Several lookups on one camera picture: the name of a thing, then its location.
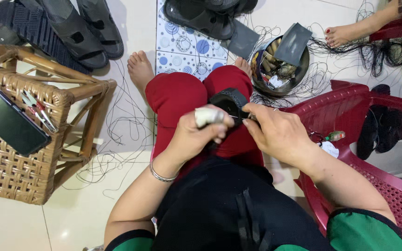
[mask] silver bangle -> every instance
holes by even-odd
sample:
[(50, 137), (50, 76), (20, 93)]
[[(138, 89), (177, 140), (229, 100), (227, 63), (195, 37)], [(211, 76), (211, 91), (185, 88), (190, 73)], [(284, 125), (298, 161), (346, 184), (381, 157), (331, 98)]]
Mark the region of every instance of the silver bangle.
[(154, 161), (154, 159), (152, 159), (152, 160), (150, 161), (150, 171), (151, 171), (151, 174), (153, 174), (153, 176), (154, 176), (156, 179), (158, 179), (158, 180), (160, 180), (160, 181), (163, 181), (163, 182), (171, 182), (171, 181), (175, 180), (176, 177), (178, 177), (179, 172), (176, 174), (175, 177), (173, 177), (173, 178), (171, 178), (171, 179), (164, 178), (164, 177), (160, 176), (160, 175), (157, 174), (157, 173), (154, 171), (154, 169), (153, 169), (153, 161)]

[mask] small bottle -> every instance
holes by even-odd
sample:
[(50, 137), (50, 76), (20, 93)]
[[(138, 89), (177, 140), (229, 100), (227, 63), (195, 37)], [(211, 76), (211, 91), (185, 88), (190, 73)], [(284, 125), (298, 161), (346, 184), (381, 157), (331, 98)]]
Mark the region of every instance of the small bottle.
[(345, 132), (343, 131), (334, 131), (325, 137), (325, 141), (338, 141), (340, 139), (345, 138)]

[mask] wicker stool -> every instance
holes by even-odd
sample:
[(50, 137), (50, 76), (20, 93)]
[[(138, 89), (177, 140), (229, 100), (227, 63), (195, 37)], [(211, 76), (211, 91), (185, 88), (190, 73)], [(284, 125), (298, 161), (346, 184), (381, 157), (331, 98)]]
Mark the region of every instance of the wicker stool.
[[(43, 205), (67, 179), (97, 154), (93, 148), (93, 139), (101, 121), (100, 108), (105, 94), (114, 89), (114, 80), (100, 81), (62, 65), (40, 58), (30, 53), (30, 47), (0, 46), (0, 89), (20, 108), (26, 104), (20, 94), (30, 91), (39, 101), (43, 101), (59, 132), (52, 134), (45, 126), (42, 128), (51, 137), (52, 142), (45, 148), (23, 157), (0, 138), (0, 197)], [(16, 73), (17, 61), (24, 61), (34, 66), (24, 74)], [(57, 77), (28, 76), (34, 70)], [(42, 83), (75, 83), (75, 88), (59, 89)], [(72, 123), (67, 123), (70, 106), (79, 100), (90, 98)], [(82, 135), (80, 152), (63, 149), (64, 140), (81, 118), (88, 113)], [(38, 125), (40, 121), (30, 112), (26, 113)]]

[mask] smartphone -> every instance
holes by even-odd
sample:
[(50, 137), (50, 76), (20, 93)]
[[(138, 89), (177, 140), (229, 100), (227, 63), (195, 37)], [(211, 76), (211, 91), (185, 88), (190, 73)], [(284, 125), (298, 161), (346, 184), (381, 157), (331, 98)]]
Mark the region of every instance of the smartphone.
[(51, 137), (0, 90), (0, 137), (20, 155), (29, 156), (50, 143)]

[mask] thread snips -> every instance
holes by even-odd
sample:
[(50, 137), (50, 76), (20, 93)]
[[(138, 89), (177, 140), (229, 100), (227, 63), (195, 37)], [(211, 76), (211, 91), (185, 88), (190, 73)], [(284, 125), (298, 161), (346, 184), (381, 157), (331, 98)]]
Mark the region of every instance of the thread snips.
[(29, 111), (32, 114), (35, 114), (35, 116), (46, 126), (46, 128), (51, 133), (57, 133), (59, 130), (54, 126), (49, 116), (46, 114), (46, 108), (40, 102), (38, 102), (28, 91), (24, 91), (24, 93), (25, 94), (21, 94), (21, 97), (28, 106), (27, 108), (29, 109)]

